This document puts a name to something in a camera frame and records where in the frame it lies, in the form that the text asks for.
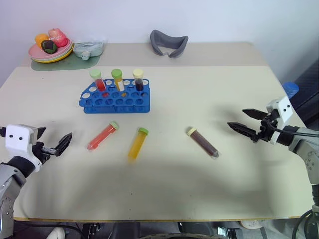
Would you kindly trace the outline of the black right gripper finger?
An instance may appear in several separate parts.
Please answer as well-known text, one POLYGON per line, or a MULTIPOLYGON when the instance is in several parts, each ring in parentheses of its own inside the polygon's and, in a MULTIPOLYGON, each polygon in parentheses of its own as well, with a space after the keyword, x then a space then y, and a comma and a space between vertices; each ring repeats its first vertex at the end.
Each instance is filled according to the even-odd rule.
POLYGON ((250 129, 246 125, 238 122, 228 122, 227 124, 235 132, 250 138, 252 141, 257 141, 257 134, 255 130, 250 129))
POLYGON ((256 120, 263 120, 268 116, 268 113, 256 109, 243 109, 242 112, 256 120))

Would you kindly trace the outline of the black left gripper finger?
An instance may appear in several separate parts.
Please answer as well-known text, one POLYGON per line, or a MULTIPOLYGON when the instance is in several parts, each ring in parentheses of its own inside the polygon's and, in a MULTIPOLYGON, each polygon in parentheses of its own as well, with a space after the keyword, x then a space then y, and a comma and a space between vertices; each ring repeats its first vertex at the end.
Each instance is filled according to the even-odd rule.
POLYGON ((45 130, 46 130, 46 127, 39 127, 34 130, 33 143, 36 143, 37 140, 41 138, 45 130))
POLYGON ((66 134, 59 140, 58 145, 55 147, 55 156, 60 156, 65 151, 70 144, 72 135, 73 133, 66 134))

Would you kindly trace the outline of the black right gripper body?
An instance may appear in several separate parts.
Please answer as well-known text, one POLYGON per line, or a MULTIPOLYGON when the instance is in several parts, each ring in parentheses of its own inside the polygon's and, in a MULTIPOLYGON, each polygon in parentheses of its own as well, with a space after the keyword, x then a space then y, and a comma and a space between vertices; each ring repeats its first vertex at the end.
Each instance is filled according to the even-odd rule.
POLYGON ((257 133, 257 141, 263 140, 263 141, 270 141, 271 137, 274 134, 273 128, 277 126, 277 118, 279 117, 278 110, 274 109, 270 113, 268 113, 268 116, 261 120, 261 126, 260 126, 260 132, 257 133))

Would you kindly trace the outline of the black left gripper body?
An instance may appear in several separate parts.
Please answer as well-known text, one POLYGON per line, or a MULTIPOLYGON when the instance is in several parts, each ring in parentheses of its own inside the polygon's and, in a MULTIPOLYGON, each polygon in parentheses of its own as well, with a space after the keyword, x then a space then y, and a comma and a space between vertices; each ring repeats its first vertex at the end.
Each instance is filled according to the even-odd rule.
POLYGON ((59 156, 57 149, 45 147, 43 142, 37 142, 35 145, 33 145, 32 152, 42 164, 48 161, 52 155, 56 157, 59 156))

